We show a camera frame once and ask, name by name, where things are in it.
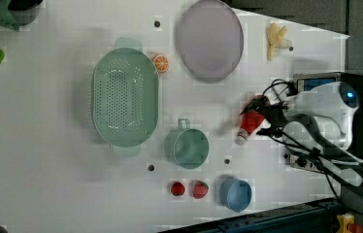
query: blue bowl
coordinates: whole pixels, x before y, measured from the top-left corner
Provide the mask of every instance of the blue bowl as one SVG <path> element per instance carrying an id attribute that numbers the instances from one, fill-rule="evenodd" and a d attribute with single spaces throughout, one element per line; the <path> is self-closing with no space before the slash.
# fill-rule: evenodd
<path id="1" fill-rule="evenodd" d="M 238 179 L 228 179 L 220 189 L 220 200 L 230 210 L 242 212 L 251 201 L 250 185 Z"/>

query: white table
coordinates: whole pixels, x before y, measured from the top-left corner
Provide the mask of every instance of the white table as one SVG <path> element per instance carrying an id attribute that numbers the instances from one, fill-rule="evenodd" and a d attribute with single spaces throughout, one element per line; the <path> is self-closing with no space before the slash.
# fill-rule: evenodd
<path id="1" fill-rule="evenodd" d="M 245 30 L 238 69 L 221 83 L 198 83 L 174 45 L 175 24 L 192 2 L 48 1 L 21 32 L 0 28 L 6 53 L 0 66 L 0 224 L 19 233 L 154 232 L 331 194 L 322 176 L 285 166 L 277 143 L 253 136 L 240 148 L 233 140 L 240 108 L 272 79 L 343 71 L 347 37 L 276 20 L 287 26 L 295 50 L 278 50 L 268 62 L 265 32 L 275 19 L 236 11 Z M 156 18 L 161 29 L 153 26 Z M 164 53 L 171 64 L 160 79 L 156 130 L 130 158 L 114 155 L 89 114 L 93 69 L 120 36 L 140 39 L 148 55 Z M 209 158 L 197 170 L 183 170 L 164 154 L 163 140 L 179 117 L 209 137 Z M 253 188 L 240 214 L 217 202 L 225 174 Z M 210 185 L 204 199 L 169 194 L 170 181 L 190 185 L 193 179 Z"/>

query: orange ball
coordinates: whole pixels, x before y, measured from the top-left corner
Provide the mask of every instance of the orange ball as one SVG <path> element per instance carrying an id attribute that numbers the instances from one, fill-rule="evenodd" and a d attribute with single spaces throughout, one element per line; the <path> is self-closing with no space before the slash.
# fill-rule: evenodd
<path id="1" fill-rule="evenodd" d="M 151 60 L 158 72 L 165 73 L 169 69 L 169 61 L 164 55 L 158 54 Z"/>

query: strainer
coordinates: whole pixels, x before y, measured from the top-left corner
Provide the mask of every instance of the strainer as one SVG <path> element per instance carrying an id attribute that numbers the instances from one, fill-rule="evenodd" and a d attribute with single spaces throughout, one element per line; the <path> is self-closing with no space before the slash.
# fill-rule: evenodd
<path id="1" fill-rule="evenodd" d="M 94 125 L 117 147 L 140 145 L 157 124 L 158 73 L 141 49 L 139 41 L 119 38 L 94 71 Z"/>

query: purple plate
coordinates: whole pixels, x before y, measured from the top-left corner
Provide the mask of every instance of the purple plate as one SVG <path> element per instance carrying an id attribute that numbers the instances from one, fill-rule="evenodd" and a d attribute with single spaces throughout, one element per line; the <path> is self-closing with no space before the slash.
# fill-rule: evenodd
<path id="1" fill-rule="evenodd" d="M 178 44 L 184 64 L 197 78 L 215 83 L 229 76 L 242 58 L 243 29 L 223 2 L 202 0 L 183 15 Z"/>

